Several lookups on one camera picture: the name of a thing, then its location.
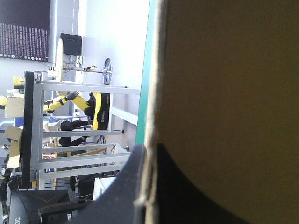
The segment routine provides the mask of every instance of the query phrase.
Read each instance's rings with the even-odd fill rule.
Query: cardboard
[[[16,140],[18,142],[21,142],[22,132],[23,132],[23,129],[21,129],[21,128],[14,127],[14,126],[8,126],[4,132],[4,136],[7,138]]]
[[[7,169],[17,167],[20,167],[20,144],[17,141],[12,141],[9,150]]]
[[[5,106],[5,118],[24,116],[24,98],[8,98]]]
[[[146,142],[248,222],[299,223],[299,1],[167,2]]]

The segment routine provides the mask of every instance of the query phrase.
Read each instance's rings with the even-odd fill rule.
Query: screen display
[[[0,0],[0,57],[48,61],[50,0]]]

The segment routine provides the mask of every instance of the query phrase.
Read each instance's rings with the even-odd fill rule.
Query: green strip
[[[136,131],[136,144],[144,144],[145,139],[145,126],[146,126],[146,112],[149,101],[149,89],[150,89],[150,68],[151,68],[151,54],[153,51],[153,35],[155,25],[155,10],[156,0],[150,0],[149,3],[149,17],[148,17],[148,29],[145,41],[145,52],[143,62],[143,73],[141,82],[141,93],[139,99],[139,112]]]

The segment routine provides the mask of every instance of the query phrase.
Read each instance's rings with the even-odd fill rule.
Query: monitor
[[[0,57],[48,61],[50,0],[0,0]]]

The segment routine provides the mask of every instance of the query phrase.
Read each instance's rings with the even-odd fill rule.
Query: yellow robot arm
[[[53,100],[46,101],[43,106],[43,111],[53,113],[56,109],[62,107],[68,100],[77,105],[82,111],[90,107],[89,104],[78,95],[78,92],[68,92],[65,96],[59,96]]]
[[[53,100],[48,100],[43,104],[43,111],[53,113],[56,109],[62,107],[68,101],[67,97],[56,97]]]
[[[79,95],[75,99],[71,100],[71,102],[77,105],[82,111],[89,107],[88,103]]]
[[[5,109],[6,104],[7,104],[7,98],[4,96],[0,96],[0,108]]]

